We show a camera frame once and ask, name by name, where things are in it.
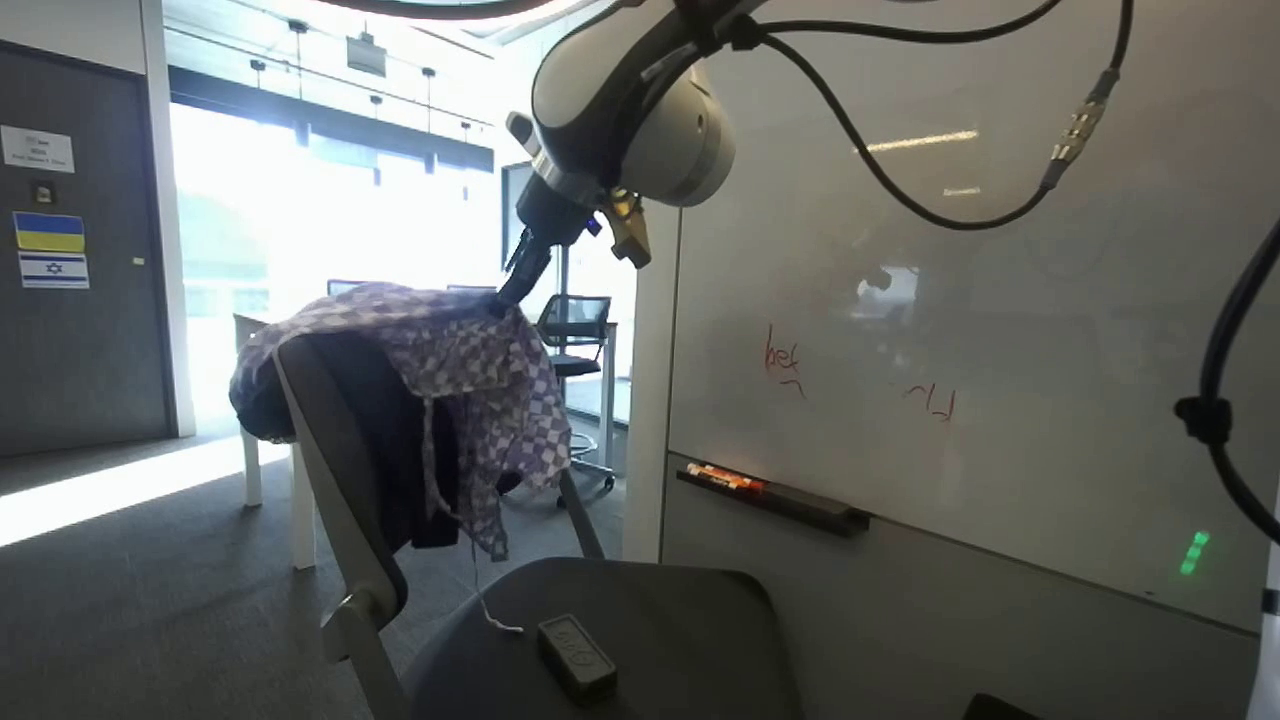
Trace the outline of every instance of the chair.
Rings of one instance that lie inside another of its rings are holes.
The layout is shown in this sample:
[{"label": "chair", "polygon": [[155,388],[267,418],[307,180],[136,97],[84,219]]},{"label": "chair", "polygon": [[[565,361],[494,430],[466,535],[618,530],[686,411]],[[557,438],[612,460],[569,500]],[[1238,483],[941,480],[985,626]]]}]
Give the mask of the chair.
[{"label": "chair", "polygon": [[[558,378],[558,394],[570,378],[592,378],[601,371],[601,353],[607,344],[607,298],[569,298],[569,292],[557,292],[538,321],[535,321],[535,331],[542,337],[548,344],[548,357],[550,357],[550,367]],[[601,409],[601,448],[612,444],[612,418],[602,418]],[[582,469],[582,473],[595,473],[602,494],[612,489],[612,469],[607,465],[592,465],[582,460],[580,453],[570,453],[570,469]]]},{"label": "chair", "polygon": [[[404,411],[401,378],[344,378],[319,340],[294,337],[276,353],[294,442],[317,489],[344,597],[325,616],[325,648],[353,661],[377,720],[794,720],[794,684],[764,590],[740,573],[663,567],[618,559],[532,559],[494,580],[433,637],[408,673],[396,673],[381,629],[408,603],[381,469],[401,465],[390,444],[370,444],[356,404],[389,400]],[[607,696],[570,700],[538,661],[532,637],[504,637],[491,616],[535,629],[580,616],[618,675]]]}]

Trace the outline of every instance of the black cable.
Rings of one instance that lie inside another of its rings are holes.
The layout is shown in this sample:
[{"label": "black cable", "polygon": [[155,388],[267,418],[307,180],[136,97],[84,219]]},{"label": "black cable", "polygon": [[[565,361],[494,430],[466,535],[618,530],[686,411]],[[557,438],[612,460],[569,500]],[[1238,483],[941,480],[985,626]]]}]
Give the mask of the black cable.
[{"label": "black cable", "polygon": [[986,233],[998,226],[1012,226],[1021,217],[1029,217],[1031,208],[1038,208],[1038,201],[1058,185],[1058,177],[1077,166],[1077,157],[1083,154],[1090,129],[1102,117],[1102,105],[1119,81],[1123,55],[1129,55],[1129,41],[1131,41],[1131,0],[1119,0],[1119,23],[1114,23],[1114,43],[1113,43],[1113,60],[1100,73],[1100,81],[1090,83],[1090,92],[1083,97],[1077,122],[1067,123],[1064,142],[1052,148],[1043,177],[1036,185],[1036,193],[1015,206],[1004,217],[993,219],[953,219],[941,217],[933,208],[924,208],[916,195],[908,195],[874,159],[874,154],[867,148],[867,142],[860,137],[860,129],[853,123],[853,117],[842,111],[839,97],[830,92],[830,83],[793,49],[779,41],[779,34],[853,34],[853,38],[881,38],[881,41],[911,41],[911,43],[977,43],[977,41],[993,41],[993,38],[1009,38],[1021,34],[1029,23],[1036,23],[1038,18],[1047,18],[1058,0],[1043,0],[1038,7],[1009,22],[1009,23],[993,23],[993,28],[967,28],[967,34],[916,34],[916,28],[888,28],[888,23],[842,23],[842,22],[774,22],[774,23],[755,23],[755,22],[740,22],[730,34],[730,49],[755,49],[769,43],[773,54],[779,54],[782,60],[793,60],[806,83],[825,97],[825,105],[830,110],[835,123],[842,129],[847,145],[860,154],[860,159],[867,166],[867,174],[874,177],[874,185],[902,206],[908,211],[916,211],[926,226],[953,229],[953,233]]},{"label": "black cable", "polygon": [[1272,539],[1280,545],[1280,521],[1266,514],[1266,504],[1242,483],[1242,476],[1236,473],[1231,456],[1227,456],[1227,442],[1231,442],[1231,404],[1219,400],[1219,384],[1225,384],[1225,367],[1236,344],[1238,325],[1249,321],[1249,309],[1255,300],[1255,292],[1266,283],[1272,269],[1280,255],[1280,219],[1272,226],[1266,239],[1258,245],[1258,253],[1249,261],[1249,269],[1238,274],[1225,313],[1212,325],[1209,350],[1205,350],[1205,364],[1200,364],[1200,398],[1184,398],[1175,400],[1175,418],[1188,423],[1188,431],[1196,442],[1209,444],[1209,460],[1216,469],[1216,476],[1225,480],[1227,497],[1236,500],[1236,510]]}]

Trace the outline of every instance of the floor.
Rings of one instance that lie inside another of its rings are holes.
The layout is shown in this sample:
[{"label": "floor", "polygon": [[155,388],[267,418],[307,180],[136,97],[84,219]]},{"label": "floor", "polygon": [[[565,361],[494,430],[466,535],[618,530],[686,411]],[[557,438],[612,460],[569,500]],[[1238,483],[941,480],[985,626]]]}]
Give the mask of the floor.
[{"label": "floor", "polygon": [[[136,469],[158,453],[203,453],[239,469],[235,442],[155,444],[92,456],[0,465],[6,500],[64,476]],[[263,504],[243,476],[114,510],[0,549],[0,718],[5,720],[360,720],[353,668],[319,661],[319,616],[341,593],[319,549],[311,573],[287,567],[287,460],[263,465]],[[602,552],[618,549],[624,483],[592,500]],[[511,494],[511,559],[466,549],[404,552],[412,603],[389,629],[390,661],[491,578],[574,552],[557,497]]]}]

